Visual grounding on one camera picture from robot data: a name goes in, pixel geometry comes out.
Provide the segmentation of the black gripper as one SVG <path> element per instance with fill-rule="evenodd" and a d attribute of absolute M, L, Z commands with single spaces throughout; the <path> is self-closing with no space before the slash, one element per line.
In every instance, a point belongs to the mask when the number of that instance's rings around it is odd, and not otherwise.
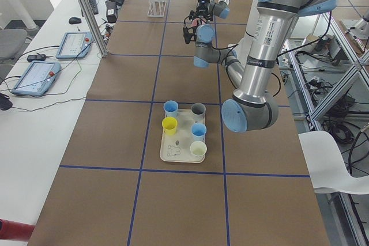
<path fill-rule="evenodd" d="M 195 18 L 201 18 L 203 20 L 203 24 L 207 24 L 209 22 L 209 5 L 196 7 L 196 10 L 191 10 L 189 14 L 189 20 L 192 22 Z"/>
<path fill-rule="evenodd" d="M 196 41 L 197 39 L 196 32 L 198 26 L 199 26 L 198 23 L 192 24 L 190 27 L 188 27 L 186 23 L 183 24 L 183 38 L 186 44 L 190 44 L 191 41 Z"/>

